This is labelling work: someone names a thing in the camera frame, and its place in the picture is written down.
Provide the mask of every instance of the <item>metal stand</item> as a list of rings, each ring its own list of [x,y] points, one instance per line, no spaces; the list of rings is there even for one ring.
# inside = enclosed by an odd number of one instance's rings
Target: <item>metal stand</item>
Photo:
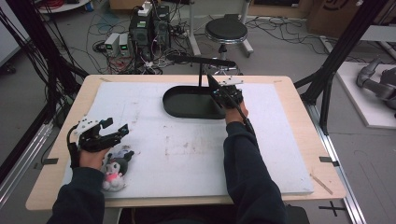
[[[296,88],[311,83],[308,90],[301,95],[302,100],[309,105],[315,105],[318,97],[323,92],[319,125],[325,134],[328,134],[327,118],[329,114],[332,79],[338,68],[347,58],[349,52],[361,40],[361,37],[387,2],[387,0],[364,1],[358,13],[341,35],[333,51],[319,70],[309,77],[305,77],[294,83]]]
[[[194,36],[194,4],[195,4],[195,1],[190,0],[190,30],[187,30],[187,35],[189,37],[190,45],[191,45],[192,52],[193,52],[194,56],[201,56],[201,51],[198,48],[198,44],[197,44],[197,41]],[[245,0],[244,5],[242,6],[241,22],[243,24],[245,24],[246,20],[247,20],[249,4],[250,4],[250,0]],[[253,48],[248,43],[247,39],[244,40],[244,42],[242,44],[243,44],[245,50],[247,51],[247,56],[249,57],[250,54],[253,53]]]

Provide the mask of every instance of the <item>kuromi plush toy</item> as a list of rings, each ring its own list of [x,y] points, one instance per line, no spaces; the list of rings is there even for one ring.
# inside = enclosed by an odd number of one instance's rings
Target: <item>kuromi plush toy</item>
[[[107,155],[105,180],[102,188],[106,191],[119,191],[125,187],[123,177],[128,171],[128,161],[131,160],[134,152],[123,149],[117,154]]]

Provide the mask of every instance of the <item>dark sleeve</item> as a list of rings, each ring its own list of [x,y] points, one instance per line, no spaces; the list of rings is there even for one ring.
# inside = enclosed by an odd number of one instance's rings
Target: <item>dark sleeve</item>
[[[59,190],[48,223],[103,223],[103,178],[104,174],[98,170],[87,167],[75,168],[72,181]]]
[[[226,130],[224,171],[228,193],[238,207],[237,223],[286,223],[285,205],[256,137],[240,122],[229,123]]]

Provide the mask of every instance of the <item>gray floor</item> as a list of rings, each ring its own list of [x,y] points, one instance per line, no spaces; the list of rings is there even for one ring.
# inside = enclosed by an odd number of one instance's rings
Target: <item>gray floor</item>
[[[57,15],[57,22],[78,63],[90,74],[98,74],[101,70],[97,71],[82,50],[87,50],[101,67],[106,67],[105,58],[91,49],[95,41],[106,38],[103,35],[88,34],[89,27],[93,25],[90,32],[94,33],[100,28],[97,23],[121,22],[120,26],[114,27],[114,32],[121,32],[124,29],[122,27],[129,25],[128,18],[127,13],[114,14],[108,9],[108,5],[103,4],[91,13],[82,9],[60,13]],[[197,24],[204,24],[208,20],[208,17],[197,19]],[[300,36],[308,35],[304,22],[298,22],[302,27],[291,24],[288,30],[291,33],[299,33]],[[269,33],[280,36],[278,29]],[[296,36],[285,34],[285,37]],[[228,51],[228,58],[236,61],[245,75],[288,76],[297,81],[317,71],[327,57],[326,54],[315,53],[311,46],[277,40],[258,28],[249,28],[248,41],[255,50],[249,58],[240,47],[230,47]],[[203,56],[217,56],[217,44],[207,40],[203,35],[197,36],[197,42]],[[305,43],[312,43],[316,51],[324,52],[323,46],[316,39],[307,39]],[[367,62],[377,54],[382,55],[386,62],[394,63],[383,50],[373,47],[372,43],[361,42],[351,53],[352,56]],[[362,62],[361,59],[348,59]],[[18,53],[11,62],[17,68],[17,73],[0,76],[0,162],[3,162],[15,147],[45,104],[44,84],[35,74],[27,58]],[[198,67],[190,67],[189,64],[171,65],[164,68],[163,72],[196,75]],[[24,204],[39,175],[39,170],[34,169],[34,164],[40,160],[57,132],[57,129],[52,132],[48,143],[0,210],[2,223],[43,223],[50,216],[50,211],[27,211]],[[367,223],[395,223],[396,175],[393,171],[396,167],[396,131],[366,128],[345,90],[335,78],[329,113],[329,132]],[[338,210],[334,213],[333,210],[319,209],[320,206],[330,206],[329,201],[286,203],[303,207],[311,223],[350,223],[345,211]],[[333,204],[336,207],[344,207],[341,201],[333,201]],[[117,213],[116,209],[107,209],[105,223],[115,223]]]

